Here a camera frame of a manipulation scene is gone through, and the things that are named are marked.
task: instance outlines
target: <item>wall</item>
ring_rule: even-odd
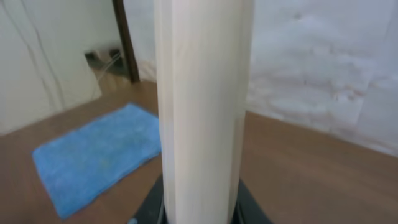
[[[101,96],[84,53],[120,43],[112,1],[0,3],[1,134]]]
[[[124,0],[155,79],[152,1]],[[398,156],[395,0],[256,0],[248,110]]]

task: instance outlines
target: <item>wooden floor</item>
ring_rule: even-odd
[[[157,157],[61,222],[31,152],[127,102],[157,114],[142,82],[0,137],[0,223],[125,223],[161,173]],[[274,223],[398,223],[398,159],[247,113],[241,178]]]

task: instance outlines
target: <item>white pillar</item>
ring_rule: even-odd
[[[164,196],[171,224],[231,219],[252,17],[252,0],[155,0]]]

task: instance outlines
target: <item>black stand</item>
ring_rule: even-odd
[[[162,176],[156,180],[144,203],[127,224],[167,224]],[[231,224],[272,224],[241,180],[239,180],[238,199]]]

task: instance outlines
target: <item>blue rug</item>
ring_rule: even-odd
[[[65,219],[159,152],[159,120],[128,104],[40,146],[33,159]]]

